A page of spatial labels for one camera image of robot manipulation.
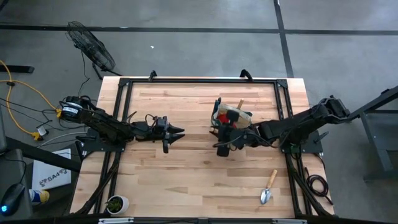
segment white pot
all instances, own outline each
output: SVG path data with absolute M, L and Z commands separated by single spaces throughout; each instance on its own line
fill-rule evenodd
M 126 197 L 120 196 L 120 195 L 114 195 L 108 201 L 110 201 L 112 198 L 115 198 L 115 197 L 119 197 L 122 199 L 122 201 L 123 201 L 122 209 L 120 209 L 120 211 L 118 211 L 118 212 L 111 212 L 111 211 L 109 211 L 108 208 L 106 208 L 106 210 L 112 215 L 122 214 L 125 211 L 127 211 L 127 209 L 129 208 L 129 199 Z

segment red object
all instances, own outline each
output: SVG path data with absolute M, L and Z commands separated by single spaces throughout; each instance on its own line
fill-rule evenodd
M 221 121 L 221 124 L 228 124 L 229 123 L 229 119 L 226 117 L 226 114 L 218 115 L 217 119 L 219 121 Z

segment potted plant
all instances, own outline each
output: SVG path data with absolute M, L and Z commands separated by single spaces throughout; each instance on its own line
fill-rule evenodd
M 125 212 L 129 208 L 129 199 L 120 195 L 112 196 L 106 203 L 106 210 L 117 215 Z

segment electric fan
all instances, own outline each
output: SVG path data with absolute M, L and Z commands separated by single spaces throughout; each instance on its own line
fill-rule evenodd
M 110 72 L 115 75 L 122 76 L 114 71 L 116 65 L 111 54 L 106 50 L 104 44 L 99 41 L 94 34 L 80 22 L 73 21 L 68 23 L 68 35 L 72 39 L 76 48 L 80 49 L 92 62 L 93 68 L 100 80 L 100 75 L 96 66 L 103 72 Z

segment wooden table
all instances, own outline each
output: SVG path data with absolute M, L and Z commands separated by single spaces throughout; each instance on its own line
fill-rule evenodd
M 287 79 L 294 113 L 308 109 L 301 78 Z M 113 113 L 119 77 L 104 77 L 98 107 Z M 124 90 L 119 120 L 124 106 Z M 270 147 L 245 147 L 218 157 L 212 145 L 216 137 L 209 133 L 210 116 L 218 97 L 223 103 L 238 105 L 253 113 L 253 122 L 278 119 L 274 89 L 268 84 L 209 83 L 136 83 L 132 89 L 129 113 L 133 120 L 144 120 L 148 113 L 168 116 L 172 125 L 184 128 L 185 137 L 164 154 L 161 142 L 131 142 L 122 154 L 116 195 L 130 200 L 125 216 L 132 217 L 233 217 L 292 218 L 292 198 L 285 157 Z M 83 161 L 71 212 L 88 200 L 100 179 L 104 153 L 95 152 Z M 311 174 L 325 177 L 319 158 L 303 155 L 303 164 Z M 273 169 L 278 170 L 273 197 L 260 204 L 261 190 Z M 304 210 L 300 188 L 300 208 Z M 108 188 L 104 191 L 106 201 Z M 333 213 L 325 198 L 317 198 Z

